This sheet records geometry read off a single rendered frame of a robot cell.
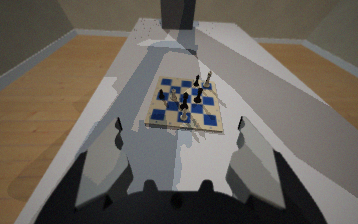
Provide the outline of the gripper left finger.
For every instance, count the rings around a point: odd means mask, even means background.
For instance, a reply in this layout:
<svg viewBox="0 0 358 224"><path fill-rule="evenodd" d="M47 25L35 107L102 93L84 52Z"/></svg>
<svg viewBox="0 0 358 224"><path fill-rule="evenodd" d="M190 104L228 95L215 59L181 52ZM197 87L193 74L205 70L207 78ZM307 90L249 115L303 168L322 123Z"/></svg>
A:
<svg viewBox="0 0 358 224"><path fill-rule="evenodd" d="M133 173L121 151L121 131L120 119L115 117L80 153L34 224L90 224L109 205L128 195Z"/></svg>

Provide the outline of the white chess rook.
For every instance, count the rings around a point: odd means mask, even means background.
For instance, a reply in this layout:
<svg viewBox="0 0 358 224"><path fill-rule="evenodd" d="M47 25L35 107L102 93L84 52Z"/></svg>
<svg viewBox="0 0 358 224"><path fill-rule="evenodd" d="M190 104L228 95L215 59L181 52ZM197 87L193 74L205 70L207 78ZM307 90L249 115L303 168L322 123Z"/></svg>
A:
<svg viewBox="0 0 358 224"><path fill-rule="evenodd" d="M172 89L171 92L172 92L172 96L170 97L170 99L171 100L176 100L177 99L177 96L175 96L176 89Z"/></svg>

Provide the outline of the white chess king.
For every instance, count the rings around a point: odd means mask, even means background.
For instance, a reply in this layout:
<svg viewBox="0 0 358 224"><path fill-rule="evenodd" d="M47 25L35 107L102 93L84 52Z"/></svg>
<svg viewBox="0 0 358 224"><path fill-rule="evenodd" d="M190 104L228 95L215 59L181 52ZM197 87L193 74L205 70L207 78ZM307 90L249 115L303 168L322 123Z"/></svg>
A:
<svg viewBox="0 0 358 224"><path fill-rule="evenodd" d="M206 82L203 83L203 87L205 87L205 88L208 88L208 87L210 86L210 85L209 85L209 80L210 80L210 77L212 76L212 72L209 71L207 76L208 76L208 77L207 77L207 79L206 79Z"/></svg>

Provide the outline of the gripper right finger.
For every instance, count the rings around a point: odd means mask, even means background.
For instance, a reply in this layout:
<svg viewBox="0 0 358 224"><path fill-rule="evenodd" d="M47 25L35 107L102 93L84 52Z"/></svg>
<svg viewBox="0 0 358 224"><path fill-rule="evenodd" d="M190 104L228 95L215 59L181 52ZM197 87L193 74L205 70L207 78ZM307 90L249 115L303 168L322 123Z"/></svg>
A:
<svg viewBox="0 0 358 224"><path fill-rule="evenodd" d="M266 224L328 224L282 154L246 116L241 116L238 130L239 150L233 152L225 177L232 197Z"/></svg>

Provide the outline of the blue and tan chessboard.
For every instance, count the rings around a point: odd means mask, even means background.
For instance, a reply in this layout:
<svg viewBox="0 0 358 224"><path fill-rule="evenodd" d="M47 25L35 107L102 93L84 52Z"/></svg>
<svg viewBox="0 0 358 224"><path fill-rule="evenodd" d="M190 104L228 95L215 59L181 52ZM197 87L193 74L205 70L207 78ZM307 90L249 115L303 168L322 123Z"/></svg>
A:
<svg viewBox="0 0 358 224"><path fill-rule="evenodd" d="M209 81L209 87L203 87L206 81L198 80L199 86L194 86L195 79L175 78L159 76L149 110L144 124L178 127L196 130L223 132L219 111L215 82ZM203 91L200 95L201 102L194 102L198 95L198 88ZM160 89L163 90L163 99L159 98ZM176 89L176 100L171 100L172 89ZM189 94L187 99L187 120L182 121L180 116L183 110L183 94Z"/></svg>

